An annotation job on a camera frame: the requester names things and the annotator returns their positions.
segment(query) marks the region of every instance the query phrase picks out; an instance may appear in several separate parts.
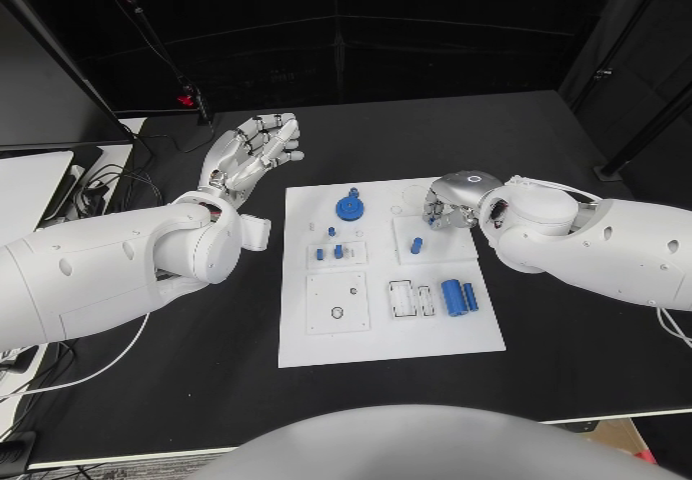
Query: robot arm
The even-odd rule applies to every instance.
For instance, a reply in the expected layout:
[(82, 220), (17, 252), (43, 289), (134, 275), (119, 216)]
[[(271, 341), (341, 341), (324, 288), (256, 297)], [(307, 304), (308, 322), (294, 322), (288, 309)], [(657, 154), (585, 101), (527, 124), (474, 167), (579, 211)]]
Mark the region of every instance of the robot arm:
[[(579, 203), (566, 192), (589, 202)], [(501, 185), (477, 171), (432, 183), (423, 211), (432, 229), (478, 225), (498, 259), (514, 270), (545, 271), (638, 305), (692, 309), (692, 212), (601, 200), (521, 177)]]
[(269, 221), (236, 208), (265, 172), (302, 158), (289, 151), (298, 128), (291, 114), (240, 128), (206, 155), (210, 180), (170, 205), (54, 225), (0, 247), (0, 351), (121, 325), (222, 282), (242, 248), (266, 248)]

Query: blue battery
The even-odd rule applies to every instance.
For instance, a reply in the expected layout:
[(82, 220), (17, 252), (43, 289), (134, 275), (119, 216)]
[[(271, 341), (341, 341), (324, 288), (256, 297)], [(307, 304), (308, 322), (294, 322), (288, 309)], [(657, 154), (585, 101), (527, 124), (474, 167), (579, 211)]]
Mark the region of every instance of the blue battery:
[(472, 287), (470, 283), (464, 283), (464, 295), (465, 295), (465, 302), (468, 304), (468, 310), (471, 312), (477, 312), (478, 304), (475, 303), (475, 295), (472, 294)]
[(410, 245), (410, 253), (413, 255), (418, 255), (421, 253), (421, 247), (422, 247), (422, 238), (415, 237), (413, 238), (413, 244)]
[(461, 284), (458, 280), (446, 280), (442, 282), (444, 303), (446, 304), (446, 313), (449, 317), (458, 317), (468, 313), (464, 294), (461, 293)]

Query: black table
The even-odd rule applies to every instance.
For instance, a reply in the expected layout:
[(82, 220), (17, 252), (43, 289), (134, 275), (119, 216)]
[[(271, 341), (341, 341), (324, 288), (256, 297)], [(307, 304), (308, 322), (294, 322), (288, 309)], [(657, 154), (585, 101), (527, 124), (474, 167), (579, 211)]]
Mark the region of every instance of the black table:
[[(30, 463), (236, 446), (304, 418), (370, 405), (461, 405), (537, 421), (692, 407), (690, 352), (653, 310), (547, 274), (514, 272), (478, 231), (506, 352), (276, 368), (286, 187), (478, 169), (630, 198), (622, 184), (595, 180), (591, 167), (604, 159), (555, 92), (292, 112), (305, 159), (263, 177), (240, 209), (272, 221), (266, 251), (243, 252), (220, 285), (151, 314), (138, 344), (106, 373), (41, 399), (26, 424), (38, 434)], [(255, 113), (217, 115), (217, 135)], [(183, 148), (209, 134), (191, 115), (150, 119), (141, 133), (170, 134)], [(170, 201), (196, 188), (207, 146), (184, 155), (165, 139), (147, 142), (157, 153), (151, 178)], [(145, 151), (135, 150), (139, 165)], [(145, 187), (138, 192), (145, 206)], [(111, 361), (138, 325), (79, 341), (67, 378)]]

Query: blue cylinder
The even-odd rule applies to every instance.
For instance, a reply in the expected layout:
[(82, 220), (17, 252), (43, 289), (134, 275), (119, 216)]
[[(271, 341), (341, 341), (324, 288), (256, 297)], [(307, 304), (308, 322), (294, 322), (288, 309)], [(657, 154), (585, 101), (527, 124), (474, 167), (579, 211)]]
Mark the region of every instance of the blue cylinder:
[(413, 255), (418, 255), (421, 253), (421, 247), (422, 247), (422, 238), (415, 237), (413, 238), (413, 244), (410, 245), (410, 253)]
[(472, 294), (472, 287), (470, 283), (464, 283), (465, 303), (471, 312), (478, 311), (478, 304), (475, 303), (475, 295)]
[(468, 313), (464, 294), (461, 293), (461, 284), (458, 280), (446, 280), (442, 282), (444, 303), (446, 304), (446, 313), (449, 317), (458, 317)]
[(363, 216), (364, 205), (357, 195), (357, 188), (351, 188), (348, 196), (343, 197), (335, 204), (335, 215), (347, 222), (357, 220)]

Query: computer monitor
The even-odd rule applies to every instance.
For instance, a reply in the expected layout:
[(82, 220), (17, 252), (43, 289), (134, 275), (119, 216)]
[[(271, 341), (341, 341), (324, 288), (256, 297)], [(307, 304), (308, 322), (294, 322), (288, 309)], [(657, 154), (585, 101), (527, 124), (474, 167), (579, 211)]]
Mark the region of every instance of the computer monitor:
[(21, 0), (0, 0), (0, 150), (131, 143)]

